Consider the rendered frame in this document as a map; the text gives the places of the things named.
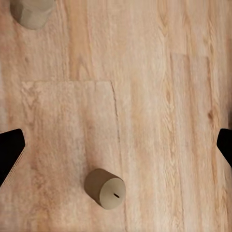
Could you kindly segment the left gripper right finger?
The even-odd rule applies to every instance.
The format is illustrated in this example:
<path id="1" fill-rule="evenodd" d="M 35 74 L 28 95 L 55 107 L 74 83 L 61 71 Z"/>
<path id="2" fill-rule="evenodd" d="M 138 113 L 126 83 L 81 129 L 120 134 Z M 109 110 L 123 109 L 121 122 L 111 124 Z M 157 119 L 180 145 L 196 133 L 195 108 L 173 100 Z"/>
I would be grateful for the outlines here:
<path id="1" fill-rule="evenodd" d="M 232 167 L 232 130 L 220 130 L 217 138 L 217 146 Z"/>

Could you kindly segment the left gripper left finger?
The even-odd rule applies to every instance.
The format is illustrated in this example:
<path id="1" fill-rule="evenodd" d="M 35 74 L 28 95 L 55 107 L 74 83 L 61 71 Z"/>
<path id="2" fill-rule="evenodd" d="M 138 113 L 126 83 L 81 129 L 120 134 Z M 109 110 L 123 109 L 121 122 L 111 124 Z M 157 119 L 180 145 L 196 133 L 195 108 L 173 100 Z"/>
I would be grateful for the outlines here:
<path id="1" fill-rule="evenodd" d="M 25 139 L 21 129 L 0 134 L 0 186 L 24 148 Z"/>

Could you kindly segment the pillar candle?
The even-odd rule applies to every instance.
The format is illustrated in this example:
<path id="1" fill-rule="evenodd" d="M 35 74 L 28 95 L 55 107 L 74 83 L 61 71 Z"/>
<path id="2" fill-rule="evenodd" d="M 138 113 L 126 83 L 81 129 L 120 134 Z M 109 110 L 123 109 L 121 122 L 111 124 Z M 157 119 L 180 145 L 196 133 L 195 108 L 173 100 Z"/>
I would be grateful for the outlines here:
<path id="1" fill-rule="evenodd" d="M 95 169 L 84 182 L 86 193 L 104 209 L 118 208 L 126 196 L 124 181 L 105 170 Z"/>
<path id="2" fill-rule="evenodd" d="M 50 17 L 56 0 L 11 0 L 13 18 L 28 29 L 42 28 Z"/>

